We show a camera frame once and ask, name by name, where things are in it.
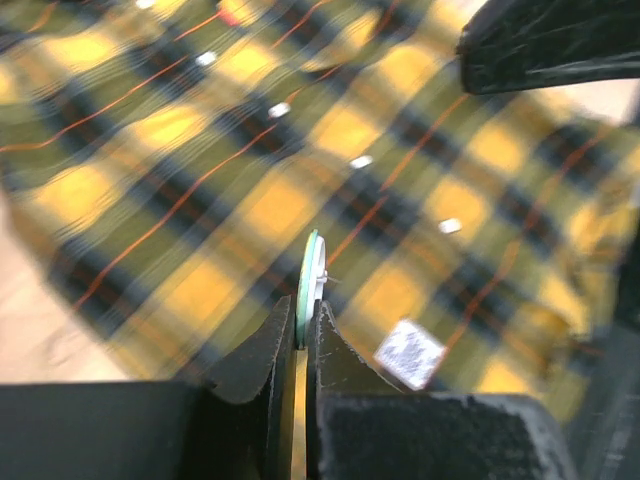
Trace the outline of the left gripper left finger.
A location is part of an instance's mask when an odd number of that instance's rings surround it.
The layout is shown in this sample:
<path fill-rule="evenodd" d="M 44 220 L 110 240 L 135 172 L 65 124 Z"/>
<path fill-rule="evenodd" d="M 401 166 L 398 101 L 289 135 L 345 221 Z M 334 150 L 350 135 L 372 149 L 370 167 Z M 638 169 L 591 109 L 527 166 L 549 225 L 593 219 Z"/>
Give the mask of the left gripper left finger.
<path fill-rule="evenodd" d="M 199 381 L 5 384 L 5 479 L 287 479 L 295 301 Z"/>

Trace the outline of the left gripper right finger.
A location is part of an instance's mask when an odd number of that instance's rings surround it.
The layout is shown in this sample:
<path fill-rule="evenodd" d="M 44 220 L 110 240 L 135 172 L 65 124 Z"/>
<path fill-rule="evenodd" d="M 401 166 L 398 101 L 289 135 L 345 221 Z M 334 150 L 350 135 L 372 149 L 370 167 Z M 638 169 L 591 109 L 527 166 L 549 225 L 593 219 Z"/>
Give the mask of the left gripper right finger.
<path fill-rule="evenodd" d="M 531 397 L 396 388 L 337 330 L 331 306 L 307 327 L 310 479 L 575 479 L 559 425 Z"/>

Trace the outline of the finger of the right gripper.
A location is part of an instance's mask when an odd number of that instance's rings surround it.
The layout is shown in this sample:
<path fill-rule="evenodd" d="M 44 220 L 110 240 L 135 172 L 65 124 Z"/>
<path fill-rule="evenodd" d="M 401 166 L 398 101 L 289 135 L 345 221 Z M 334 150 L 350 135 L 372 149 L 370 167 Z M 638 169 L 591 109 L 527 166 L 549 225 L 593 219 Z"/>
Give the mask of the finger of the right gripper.
<path fill-rule="evenodd" d="M 463 89 L 476 95 L 637 78 L 639 2 L 487 1 L 457 54 Z"/>

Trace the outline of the round green white brooch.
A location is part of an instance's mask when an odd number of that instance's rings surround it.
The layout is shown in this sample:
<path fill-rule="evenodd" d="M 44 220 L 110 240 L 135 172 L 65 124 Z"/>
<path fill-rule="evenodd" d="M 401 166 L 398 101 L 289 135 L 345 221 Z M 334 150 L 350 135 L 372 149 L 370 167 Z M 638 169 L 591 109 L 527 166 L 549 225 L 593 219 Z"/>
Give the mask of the round green white brooch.
<path fill-rule="evenodd" d="M 296 348 L 306 348 L 308 326 L 313 317 L 315 303 L 323 298 L 328 281 L 324 238 L 314 229 L 308 236 L 302 259 L 296 297 Z"/>

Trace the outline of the yellow plaid shirt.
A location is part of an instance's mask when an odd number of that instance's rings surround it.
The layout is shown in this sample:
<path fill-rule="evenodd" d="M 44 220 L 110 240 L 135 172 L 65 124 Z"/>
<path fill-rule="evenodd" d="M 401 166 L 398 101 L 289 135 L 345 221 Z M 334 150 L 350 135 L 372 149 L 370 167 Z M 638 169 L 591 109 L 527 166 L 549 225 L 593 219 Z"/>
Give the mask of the yellow plaid shirt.
<path fill-rule="evenodd" d="M 437 391 L 560 422 L 603 352 L 639 135 L 558 94 L 464 93 L 444 1 L 5 1 L 1 184 L 51 284 L 143 378 L 196 377 L 298 284 Z"/>

